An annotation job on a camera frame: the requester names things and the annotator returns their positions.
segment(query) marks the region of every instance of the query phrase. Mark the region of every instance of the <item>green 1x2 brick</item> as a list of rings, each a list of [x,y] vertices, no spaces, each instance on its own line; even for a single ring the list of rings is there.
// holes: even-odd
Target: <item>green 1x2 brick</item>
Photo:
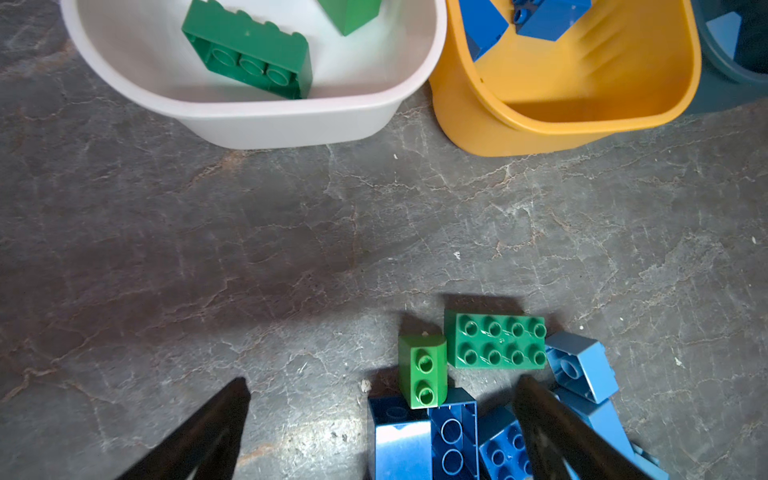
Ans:
[[[443,335],[401,336],[400,391],[411,409],[440,406],[448,395],[448,362]]]
[[[379,15],[382,0],[319,0],[319,3],[346,37]]]
[[[547,364],[540,316],[445,311],[448,363],[457,369],[543,369]]]

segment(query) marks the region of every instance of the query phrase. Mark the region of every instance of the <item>dark blue lego brick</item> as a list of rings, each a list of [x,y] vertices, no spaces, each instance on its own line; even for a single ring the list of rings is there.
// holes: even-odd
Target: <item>dark blue lego brick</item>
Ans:
[[[502,38],[509,23],[491,0],[458,0],[458,6],[462,10],[469,54],[472,61],[477,61]]]
[[[556,41],[592,7],[591,0],[513,0],[518,35]]]
[[[629,443],[621,420],[616,413],[613,402],[608,399],[597,404],[583,399],[573,392],[558,387],[554,389],[555,395],[561,402],[568,406],[584,423],[594,430],[608,444],[615,448],[626,458],[634,458],[634,450]]]
[[[464,389],[448,389],[445,402],[427,412],[432,420],[432,477],[479,480],[477,401]]]
[[[533,475],[520,423],[509,406],[478,420],[480,459],[491,480],[524,480]]]
[[[432,423],[402,396],[368,399],[372,480],[432,480]]]
[[[605,347],[597,340],[557,332],[545,340],[545,352],[561,387],[595,403],[619,391]]]

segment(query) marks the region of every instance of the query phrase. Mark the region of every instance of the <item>green brick in bin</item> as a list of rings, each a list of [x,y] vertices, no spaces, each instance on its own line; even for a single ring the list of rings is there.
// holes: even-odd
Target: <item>green brick in bin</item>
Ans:
[[[540,316],[445,311],[448,363],[457,369],[543,369],[547,364]]]
[[[411,409],[436,407],[445,402],[448,395],[445,348],[443,335],[400,337],[400,391]]]
[[[382,0],[318,0],[341,35],[347,36],[379,15]]]
[[[216,0],[192,0],[181,31],[214,73],[289,99],[310,92],[310,45],[298,32],[229,12]]]

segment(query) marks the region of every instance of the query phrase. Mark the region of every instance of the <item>blue brick in bin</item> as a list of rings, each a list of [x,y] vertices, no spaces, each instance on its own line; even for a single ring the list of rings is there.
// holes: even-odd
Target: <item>blue brick in bin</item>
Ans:
[[[533,475],[523,432],[511,407],[501,406],[478,420],[480,459],[491,480],[523,480]]]
[[[597,340],[557,332],[545,340],[545,352],[559,386],[595,403],[619,391],[605,347]]]
[[[432,480],[432,423],[402,396],[368,399],[372,480]]]
[[[458,6],[462,11],[469,54],[472,61],[477,61],[502,38],[509,22],[491,0],[458,0]]]
[[[592,8],[591,0],[512,0],[518,35],[556,41]]]
[[[428,409],[432,420],[432,477],[478,480],[478,404],[464,389],[449,389],[445,402]]]

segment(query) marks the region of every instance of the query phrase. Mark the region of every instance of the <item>pile of lego bricks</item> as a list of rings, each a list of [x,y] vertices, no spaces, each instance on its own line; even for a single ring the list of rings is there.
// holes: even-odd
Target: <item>pile of lego bricks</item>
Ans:
[[[544,319],[445,311],[445,335],[401,336],[401,395],[369,398],[372,480],[523,480],[531,477],[525,440],[510,405],[478,417],[477,401],[448,388],[457,369],[543,369],[554,395],[653,480],[659,461],[630,443],[610,397],[618,392],[605,348],[568,332],[546,337]],[[575,472],[568,469],[578,480]]]

